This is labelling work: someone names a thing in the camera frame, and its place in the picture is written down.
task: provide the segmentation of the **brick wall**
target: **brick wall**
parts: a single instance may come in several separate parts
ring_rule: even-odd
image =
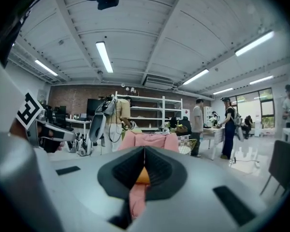
[[[161,98],[165,96],[166,99],[180,100],[183,99],[183,108],[192,110],[195,106],[194,97],[185,95],[179,95],[169,92],[159,92],[149,89],[136,89],[139,92],[139,96]],[[118,91],[119,94],[127,94],[126,90],[122,87],[112,86],[82,86],[82,85],[70,85],[70,86],[52,86],[48,103],[50,106],[66,106],[66,111],[69,114],[80,114],[86,113],[87,110],[87,99],[98,99],[99,96],[108,96],[115,94]],[[133,102],[136,106],[154,106],[155,103],[149,102]],[[210,106],[210,101],[204,101],[204,106]],[[156,117],[157,112],[152,111],[139,111],[132,110],[131,116],[144,116],[144,117]],[[172,112],[167,112],[166,116],[172,117]],[[152,126],[156,126],[155,121],[137,121],[139,126],[145,126],[143,123],[151,123]]]

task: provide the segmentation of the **computer monitor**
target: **computer monitor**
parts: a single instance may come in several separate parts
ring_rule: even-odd
[[[94,116],[96,109],[98,108],[98,106],[101,105],[103,101],[104,100],[88,99],[87,100],[87,116]]]
[[[60,113],[61,114],[66,114],[66,106],[60,106]]]

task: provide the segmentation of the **basket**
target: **basket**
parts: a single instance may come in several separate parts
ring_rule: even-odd
[[[179,143],[178,150],[180,154],[188,155],[197,143],[196,139],[183,140]]]

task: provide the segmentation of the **woman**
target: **woman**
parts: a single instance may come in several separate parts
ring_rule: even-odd
[[[230,98],[222,98],[221,100],[223,101],[226,108],[226,119],[219,126],[221,127],[225,124],[225,140],[222,155],[220,158],[229,160],[231,157],[231,152],[233,148],[233,137],[235,134],[234,108],[231,106]]]
[[[242,130],[245,131],[245,139],[248,139],[249,137],[249,132],[251,131],[251,126],[252,126],[252,119],[251,116],[247,116],[244,120],[244,125],[242,126]]]

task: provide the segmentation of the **black top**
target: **black top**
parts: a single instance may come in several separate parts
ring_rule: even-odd
[[[232,107],[229,106],[229,108],[226,110],[226,113],[224,114],[225,117],[227,117],[228,114],[231,114],[231,117],[234,119],[234,109]],[[233,119],[230,118],[230,120],[227,122],[231,122],[231,123],[234,123]]]
[[[248,118],[245,118],[244,123],[245,123],[246,125],[248,125],[249,127],[251,127],[250,122],[249,122],[249,119],[248,119]]]

